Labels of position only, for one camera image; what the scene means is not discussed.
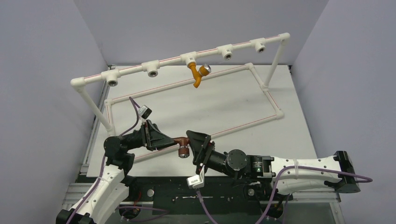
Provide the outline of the red-brown water faucet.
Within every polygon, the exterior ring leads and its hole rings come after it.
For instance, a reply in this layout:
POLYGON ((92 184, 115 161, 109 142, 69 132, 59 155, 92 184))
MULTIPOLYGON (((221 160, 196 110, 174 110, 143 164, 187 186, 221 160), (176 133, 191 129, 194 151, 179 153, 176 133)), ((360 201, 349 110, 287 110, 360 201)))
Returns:
POLYGON ((190 140, 187 137, 177 137, 173 140, 179 145, 178 156, 182 159, 190 156, 189 143, 190 140))

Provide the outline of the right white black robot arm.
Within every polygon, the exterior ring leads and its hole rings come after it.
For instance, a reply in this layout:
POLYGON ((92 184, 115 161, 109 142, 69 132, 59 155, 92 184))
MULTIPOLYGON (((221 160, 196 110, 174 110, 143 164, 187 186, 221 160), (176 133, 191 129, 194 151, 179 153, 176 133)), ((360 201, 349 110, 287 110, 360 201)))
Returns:
POLYGON ((268 199, 295 191, 333 189, 337 193, 358 193, 352 162, 345 151, 319 159, 290 159, 275 156, 247 155, 234 149, 228 153, 215 151, 211 136, 187 131, 193 153, 196 175, 187 179, 191 189, 205 185, 205 173, 212 169, 231 178, 236 185, 263 185, 268 199))

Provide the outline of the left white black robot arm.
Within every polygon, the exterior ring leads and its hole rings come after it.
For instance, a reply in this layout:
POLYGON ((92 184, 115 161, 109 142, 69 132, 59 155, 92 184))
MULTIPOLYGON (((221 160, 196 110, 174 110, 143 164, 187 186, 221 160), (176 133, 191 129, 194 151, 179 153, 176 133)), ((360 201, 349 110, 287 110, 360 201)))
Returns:
POLYGON ((138 187, 128 177, 135 159, 135 154, 129 151, 141 147, 150 151, 162 150, 176 144, 176 140, 160 132, 150 120, 146 120, 139 130, 106 138, 99 176, 76 204, 58 213, 55 222, 104 224, 123 200, 138 196, 138 187))

